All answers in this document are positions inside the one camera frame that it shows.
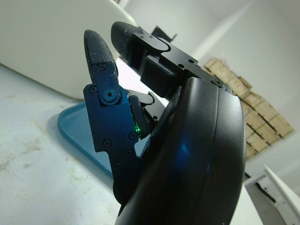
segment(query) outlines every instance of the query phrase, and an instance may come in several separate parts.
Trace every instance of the cardboard box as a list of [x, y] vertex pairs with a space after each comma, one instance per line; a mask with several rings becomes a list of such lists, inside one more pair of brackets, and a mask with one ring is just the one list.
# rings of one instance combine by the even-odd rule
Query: cardboard box
[[246, 87], [238, 77], [233, 78], [228, 84], [231, 87], [233, 94], [240, 98], [250, 92], [250, 89]]
[[246, 81], [246, 80], [245, 80], [243, 77], [241, 77], [241, 76], [240, 76], [240, 81], [242, 81], [242, 83], [243, 83], [247, 88], [249, 88], [249, 89], [252, 88], [252, 85], [249, 84], [249, 82]]
[[262, 116], [266, 121], [270, 121], [275, 116], [278, 115], [278, 112], [271, 106], [266, 100], [259, 103], [255, 110]]
[[220, 79], [223, 83], [228, 83], [235, 77], [235, 74], [223, 65], [221, 60], [216, 58], [210, 59], [204, 67], [210, 71], [211, 74]]
[[256, 151], [253, 147], [251, 147], [248, 143], [247, 143], [247, 148], [246, 148], [246, 159], [250, 159], [251, 157], [256, 155]]
[[280, 139], [280, 136], [269, 124], [258, 128], [256, 132], [270, 145], [275, 144]]
[[243, 108], [244, 116], [246, 116], [248, 113], [253, 111], [253, 109], [250, 106], [248, 106], [245, 102], [241, 101], [240, 103], [241, 103], [242, 108]]
[[264, 101], [263, 97], [261, 97], [258, 94], [255, 94], [254, 92], [248, 93], [242, 99], [244, 102], [246, 102], [248, 105], [250, 105], [253, 108], [255, 108], [258, 104]]
[[257, 130], [262, 125], [266, 124], [266, 121], [254, 110], [250, 111], [246, 116], [245, 120], [252, 129]]
[[293, 131], [293, 127], [279, 114], [271, 119], [269, 123], [282, 137]]
[[204, 67], [209, 69], [217, 61], [218, 61], [217, 58], [212, 57], [210, 58], [210, 60], [207, 61], [207, 63], [204, 64]]
[[254, 130], [247, 124], [246, 124], [246, 129], [245, 130], [246, 130], [246, 139], [249, 138], [252, 134], [255, 133]]
[[247, 138], [247, 142], [256, 151], [262, 151], [269, 146], [267, 142], [264, 139], [262, 139], [258, 134], [252, 134], [249, 138]]

